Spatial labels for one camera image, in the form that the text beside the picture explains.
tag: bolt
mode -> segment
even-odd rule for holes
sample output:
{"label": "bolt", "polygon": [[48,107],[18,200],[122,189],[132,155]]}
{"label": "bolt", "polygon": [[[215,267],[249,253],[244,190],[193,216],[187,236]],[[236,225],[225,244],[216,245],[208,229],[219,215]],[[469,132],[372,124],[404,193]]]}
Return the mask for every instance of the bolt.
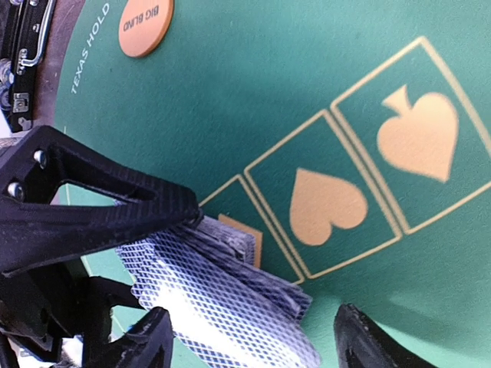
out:
{"label": "bolt", "polygon": [[17,199],[20,202],[23,202],[25,199],[25,192],[24,188],[22,188],[21,184],[19,182],[12,182],[8,186],[8,194],[10,194],[11,197]]}
{"label": "bolt", "polygon": [[23,131],[32,129],[32,120],[27,120],[24,117],[19,117],[18,123],[22,127]]}
{"label": "bolt", "polygon": [[41,169],[46,169],[46,166],[48,166],[48,157],[46,156],[46,152],[43,151],[42,149],[36,151],[34,153],[34,160],[39,164],[39,167]]}

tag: stack of cards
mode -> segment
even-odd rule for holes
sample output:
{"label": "stack of cards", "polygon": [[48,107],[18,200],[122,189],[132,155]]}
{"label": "stack of cards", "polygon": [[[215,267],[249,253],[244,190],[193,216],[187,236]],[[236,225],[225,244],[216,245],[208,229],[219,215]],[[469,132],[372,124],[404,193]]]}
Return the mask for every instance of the stack of cards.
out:
{"label": "stack of cards", "polygon": [[252,266],[255,238],[205,217],[117,249],[147,310],[170,312],[176,336],[211,367],[320,366],[299,326],[301,288]]}
{"label": "stack of cards", "polygon": [[16,138],[0,138],[0,149],[15,146],[17,142],[18,139]]}

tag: heart symbol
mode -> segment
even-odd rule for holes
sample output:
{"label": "heart symbol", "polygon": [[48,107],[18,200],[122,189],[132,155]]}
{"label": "heart symbol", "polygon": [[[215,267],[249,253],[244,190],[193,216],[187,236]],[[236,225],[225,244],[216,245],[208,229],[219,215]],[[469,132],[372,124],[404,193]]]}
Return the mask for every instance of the heart symbol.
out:
{"label": "heart symbol", "polygon": [[332,226],[349,229],[360,225],[368,203],[360,189],[346,180],[298,168],[290,205],[290,224],[304,244],[323,245]]}
{"label": "heart symbol", "polygon": [[378,149],[385,160],[403,171],[446,182],[459,129],[459,116],[452,102],[432,92],[411,107],[404,85],[387,97],[383,105],[399,114],[378,131]]}

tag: card outline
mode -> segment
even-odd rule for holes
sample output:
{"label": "card outline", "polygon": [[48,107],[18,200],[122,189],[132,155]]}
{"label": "card outline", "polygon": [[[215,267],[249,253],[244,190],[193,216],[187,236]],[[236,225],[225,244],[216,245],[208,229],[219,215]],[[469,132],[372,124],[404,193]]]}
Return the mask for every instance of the card outline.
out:
{"label": "card outline", "polygon": [[236,181],[238,181],[240,183],[240,185],[242,186],[242,188],[244,189],[244,192],[249,197],[249,201],[251,201],[252,205],[255,207],[255,210],[259,213],[259,216],[261,216],[261,219],[265,223],[268,230],[271,232],[271,235],[275,239],[277,246],[279,246],[280,251],[282,251],[283,255],[285,256],[286,261],[290,264],[293,271],[298,276],[298,280],[293,282],[293,284],[296,284],[296,285],[303,284],[305,281],[305,276],[302,274],[302,271],[300,270],[300,268],[298,268],[298,265],[296,264],[295,260],[288,253],[288,250],[286,249],[285,245],[283,244],[280,236],[276,233],[275,228],[273,227],[273,225],[271,224],[271,222],[269,221],[269,219],[265,215],[265,213],[262,210],[257,199],[254,198],[254,195],[252,194],[252,190],[248,187],[247,182],[242,177],[242,175],[240,175],[240,174],[234,175],[231,179],[229,179],[227,182],[225,182],[225,184],[220,186],[215,192],[212,192],[203,201],[201,201],[201,203],[199,204],[199,207],[203,207],[208,202],[212,201],[215,197],[220,195],[223,191],[225,191],[227,188],[229,188]]}
{"label": "card outline", "polygon": [[[276,152],[279,148],[284,146],[290,140],[295,138],[297,135],[299,135],[305,129],[309,128],[312,124],[318,122],[322,118],[324,118],[326,124],[331,128],[332,133],[338,138],[341,145],[344,147],[347,154],[350,156],[351,161],[353,161],[353,163],[356,165],[362,178],[367,183],[367,186],[370,189],[370,191],[372,192],[372,194],[375,198],[375,201],[377,202],[377,204],[381,208],[382,213],[385,215],[385,218],[386,218],[388,225],[390,226],[390,228],[392,229],[392,231],[394,233],[394,238],[392,238],[389,241],[386,241],[385,243],[383,243],[381,245],[375,246],[375,247],[373,247],[367,251],[364,251],[364,252],[360,253],[359,255],[356,255],[352,258],[349,258],[346,261],[340,262],[334,266],[326,268],[323,271],[319,271],[319,272],[316,272],[315,274],[312,274],[311,271],[308,269],[308,266],[306,265],[306,263],[304,262],[304,260],[300,256],[300,254],[298,253],[296,247],[293,244],[293,241],[290,239],[290,237],[288,236],[288,234],[284,230],[283,226],[279,222],[278,218],[276,217],[275,213],[272,211],[271,206],[268,204],[268,201],[266,201],[266,198],[262,194],[258,185],[255,183],[255,180],[253,179],[250,171],[254,167],[256,167],[258,164],[260,164],[262,161],[264,161],[264,159],[267,159],[274,152]],[[319,277],[324,276],[326,274],[329,274],[333,271],[337,271],[341,268],[344,268],[348,265],[351,265],[351,264],[355,263],[356,261],[360,261],[361,259],[369,257],[369,256],[381,251],[382,249],[385,249],[385,248],[390,247],[391,245],[394,245],[395,243],[399,242],[403,238],[403,233],[400,230],[400,227],[397,224],[397,221],[396,221],[394,215],[390,211],[389,205],[386,203],[384,197],[382,196],[381,191],[379,190],[379,188],[375,184],[374,180],[371,178],[370,173],[368,172],[367,168],[364,166],[363,162],[358,157],[356,151],[354,150],[351,143],[348,141],[348,138],[342,132],[341,128],[338,126],[334,117],[326,109],[323,109],[323,110],[319,111],[318,113],[316,113],[309,120],[305,121],[303,124],[301,124],[295,130],[293,130],[289,135],[287,135],[282,140],[277,142],[272,148],[268,149],[260,157],[258,157],[254,161],[252,161],[252,163],[250,163],[249,165],[247,165],[247,167],[244,169],[244,177],[249,182],[249,185],[251,186],[252,190],[255,192],[259,201],[262,203],[264,209],[268,213],[268,215],[271,218],[275,227],[278,229],[278,231],[279,231],[280,235],[282,236],[283,240],[285,241],[286,245],[289,247],[290,252],[294,255],[295,259],[300,264],[300,267],[302,268],[303,272],[307,275],[307,277],[309,279],[316,279],[316,278],[319,278]]]}
{"label": "card outline", "polygon": [[392,57],[389,57],[389,59],[387,59],[384,63],[373,69],[372,72],[367,74],[365,77],[361,78],[357,83],[355,83],[353,86],[348,88],[339,97],[336,97],[334,101],[332,101],[331,103],[331,112],[333,113],[336,120],[340,124],[342,130],[346,133],[346,135],[348,135],[358,155],[361,156],[364,164],[370,170],[371,175],[375,178],[378,187],[381,189],[387,202],[389,203],[389,206],[392,208],[392,212],[396,215],[397,220],[399,221],[404,233],[407,235],[412,235],[415,232],[418,232],[419,230],[433,224],[434,222],[437,222],[438,220],[442,219],[446,215],[450,214],[454,210],[458,209],[462,205],[465,205],[472,199],[480,196],[486,190],[491,188],[491,180],[490,180],[487,184],[481,186],[476,191],[470,193],[463,199],[460,199],[459,201],[457,201],[447,209],[444,209],[443,211],[421,222],[420,224],[411,227],[409,222],[407,221],[406,216],[404,215],[404,211],[399,206],[399,203],[395,199],[395,196],[390,190],[389,185],[385,181],[385,178],[382,176],[380,170],[375,165],[375,162],[372,160],[370,154],[368,153],[367,149],[364,147],[364,144],[361,142],[360,138],[358,138],[358,135],[355,133],[353,128],[351,128],[350,123],[344,117],[343,113],[341,112],[341,109],[338,107],[342,101],[348,99],[351,95],[353,95],[355,92],[360,90],[364,85],[370,83],[379,74],[382,74],[384,71],[388,70],[390,67],[395,65],[398,61],[402,60],[404,57],[409,55],[418,47],[422,47],[424,49],[424,51],[428,54],[428,57],[431,59],[431,61],[435,64],[437,69],[442,74],[445,81],[450,85],[450,88],[452,88],[453,92],[457,97],[457,100],[460,102],[460,104],[466,111],[467,115],[469,116],[470,121],[476,128],[479,138],[483,142],[489,156],[491,157],[491,136],[489,135],[489,132],[487,131],[486,126],[484,125],[484,122],[479,117],[479,114],[477,113],[476,109],[472,105],[470,99],[468,98],[467,94],[463,90],[462,86],[460,86],[459,81],[453,75],[447,63],[445,63],[445,60],[438,54],[435,47],[424,36],[420,36],[416,38],[414,41],[412,41],[407,46],[402,48]]}

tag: poker table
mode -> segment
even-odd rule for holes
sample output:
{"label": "poker table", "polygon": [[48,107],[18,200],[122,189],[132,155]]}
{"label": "poker table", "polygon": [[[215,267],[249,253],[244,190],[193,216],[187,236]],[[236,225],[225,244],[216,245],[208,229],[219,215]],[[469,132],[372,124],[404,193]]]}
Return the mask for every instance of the poker table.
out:
{"label": "poker table", "polygon": [[[59,130],[259,235],[261,268],[314,298],[302,326],[323,367],[343,302],[437,366],[491,366],[486,2],[176,0],[145,58],[121,50],[125,5],[84,4]],[[84,261],[133,282],[114,251]],[[115,334],[140,316],[117,308]],[[173,367],[190,366],[178,343]]]}

